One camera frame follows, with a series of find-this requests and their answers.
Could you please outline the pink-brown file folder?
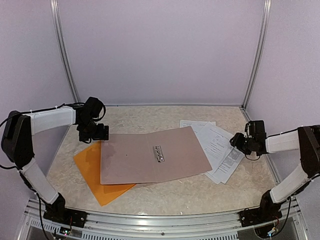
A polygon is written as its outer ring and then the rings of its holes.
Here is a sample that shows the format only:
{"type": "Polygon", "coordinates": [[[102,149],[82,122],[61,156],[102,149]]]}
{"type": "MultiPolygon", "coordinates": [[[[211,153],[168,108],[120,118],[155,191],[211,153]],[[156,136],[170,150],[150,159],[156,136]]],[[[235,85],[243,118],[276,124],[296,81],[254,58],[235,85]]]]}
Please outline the pink-brown file folder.
{"type": "Polygon", "coordinates": [[[154,184],[212,170],[196,134],[189,127],[144,134],[111,134],[101,143],[102,185],[154,184]],[[164,162],[155,158],[161,146],[164,162]]]}

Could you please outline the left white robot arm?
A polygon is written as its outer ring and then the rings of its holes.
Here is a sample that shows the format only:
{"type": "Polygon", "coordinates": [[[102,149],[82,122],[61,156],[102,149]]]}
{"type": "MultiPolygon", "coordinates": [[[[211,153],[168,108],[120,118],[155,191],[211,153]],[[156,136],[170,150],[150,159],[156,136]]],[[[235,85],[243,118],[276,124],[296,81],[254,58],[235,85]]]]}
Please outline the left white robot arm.
{"type": "Polygon", "coordinates": [[[70,211],[64,197],[39,166],[36,137],[54,129],[75,126],[81,143],[107,141],[109,127],[101,123],[105,114],[105,104],[91,96],[85,102],[63,103],[37,110],[13,110],[0,124],[4,128],[0,147],[12,162],[12,168],[44,202],[47,213],[61,223],[70,218],[70,211]]]}

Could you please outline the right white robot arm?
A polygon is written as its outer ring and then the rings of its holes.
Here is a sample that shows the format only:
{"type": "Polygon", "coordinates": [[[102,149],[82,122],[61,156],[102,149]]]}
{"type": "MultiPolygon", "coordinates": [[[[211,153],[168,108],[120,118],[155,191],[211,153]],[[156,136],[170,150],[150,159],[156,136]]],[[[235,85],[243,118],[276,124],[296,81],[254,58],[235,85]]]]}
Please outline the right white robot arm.
{"type": "Polygon", "coordinates": [[[320,175],[320,126],[305,125],[295,129],[267,135],[263,120],[249,121],[245,134],[237,132],[230,140],[232,147],[244,155],[256,154],[256,160],[264,155],[293,157],[289,173],[278,185],[263,194],[256,218],[266,222],[288,198],[302,192],[320,175]]]}

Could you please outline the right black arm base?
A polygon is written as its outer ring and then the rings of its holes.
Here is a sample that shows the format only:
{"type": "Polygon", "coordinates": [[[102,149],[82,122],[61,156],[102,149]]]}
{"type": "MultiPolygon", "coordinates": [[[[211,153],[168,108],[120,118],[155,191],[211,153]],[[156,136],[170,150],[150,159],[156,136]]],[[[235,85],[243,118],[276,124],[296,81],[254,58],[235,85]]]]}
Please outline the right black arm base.
{"type": "Polygon", "coordinates": [[[280,219],[283,216],[281,213],[281,206],[282,202],[273,202],[270,190],[268,190],[262,195],[259,207],[245,208],[238,213],[241,226],[249,227],[280,219]]]}

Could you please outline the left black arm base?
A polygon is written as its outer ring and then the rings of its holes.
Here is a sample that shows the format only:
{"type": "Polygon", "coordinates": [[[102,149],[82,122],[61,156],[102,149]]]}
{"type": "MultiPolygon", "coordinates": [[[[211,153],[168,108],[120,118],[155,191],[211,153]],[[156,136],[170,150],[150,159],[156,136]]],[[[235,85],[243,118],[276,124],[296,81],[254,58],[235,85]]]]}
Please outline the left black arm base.
{"type": "Polygon", "coordinates": [[[84,228],[88,213],[82,210],[66,207],[65,198],[58,193],[57,199],[51,204],[44,202],[45,212],[43,217],[56,223],[71,227],[84,228]]]}

